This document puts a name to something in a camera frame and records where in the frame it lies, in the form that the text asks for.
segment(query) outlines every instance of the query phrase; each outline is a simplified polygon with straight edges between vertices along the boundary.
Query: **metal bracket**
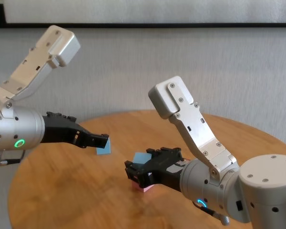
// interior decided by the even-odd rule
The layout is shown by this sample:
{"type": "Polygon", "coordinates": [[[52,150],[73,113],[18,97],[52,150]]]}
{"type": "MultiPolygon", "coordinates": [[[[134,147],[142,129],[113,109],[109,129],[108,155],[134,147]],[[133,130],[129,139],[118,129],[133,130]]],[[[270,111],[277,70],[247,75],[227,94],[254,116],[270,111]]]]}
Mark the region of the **metal bracket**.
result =
{"type": "Polygon", "coordinates": [[[213,134],[199,111],[198,103],[189,104],[180,87],[171,82],[167,85],[171,98],[179,107],[179,111],[169,117],[192,154],[210,168],[210,175],[217,182],[225,173],[223,172],[236,158],[221,144],[213,134]]]}

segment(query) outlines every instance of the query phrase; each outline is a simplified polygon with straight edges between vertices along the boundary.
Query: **round wooden table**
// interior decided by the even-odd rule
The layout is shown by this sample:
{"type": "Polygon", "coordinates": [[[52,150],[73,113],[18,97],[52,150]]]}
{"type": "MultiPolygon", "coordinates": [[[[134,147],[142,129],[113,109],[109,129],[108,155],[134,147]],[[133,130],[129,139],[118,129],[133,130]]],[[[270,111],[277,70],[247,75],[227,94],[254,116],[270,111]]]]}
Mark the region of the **round wooden table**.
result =
{"type": "MultiPolygon", "coordinates": [[[[204,115],[239,165],[263,154],[285,154],[286,145],[245,124],[204,115]]],[[[223,229],[220,221],[196,209],[181,193],[156,185],[146,193],[132,189],[124,161],[135,152],[180,147],[193,158],[175,126],[156,111],[99,117],[82,123],[109,134],[110,155],[95,148],[41,144],[20,165],[9,194],[13,229],[223,229]]],[[[251,229],[231,220],[230,229],[251,229]]]]}

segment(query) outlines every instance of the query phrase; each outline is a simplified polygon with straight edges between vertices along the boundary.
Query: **gray wall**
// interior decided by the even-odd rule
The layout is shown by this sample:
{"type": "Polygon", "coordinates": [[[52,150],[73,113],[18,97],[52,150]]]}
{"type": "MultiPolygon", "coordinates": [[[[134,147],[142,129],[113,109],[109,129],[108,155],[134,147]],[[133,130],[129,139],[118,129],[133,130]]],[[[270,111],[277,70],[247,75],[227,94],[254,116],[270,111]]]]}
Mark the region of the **gray wall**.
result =
{"type": "MultiPolygon", "coordinates": [[[[0,30],[0,83],[44,31],[0,30]]],[[[80,121],[150,109],[149,89],[179,75],[203,112],[252,125],[286,143],[286,29],[73,31],[82,44],[74,60],[20,104],[80,121]]]]}

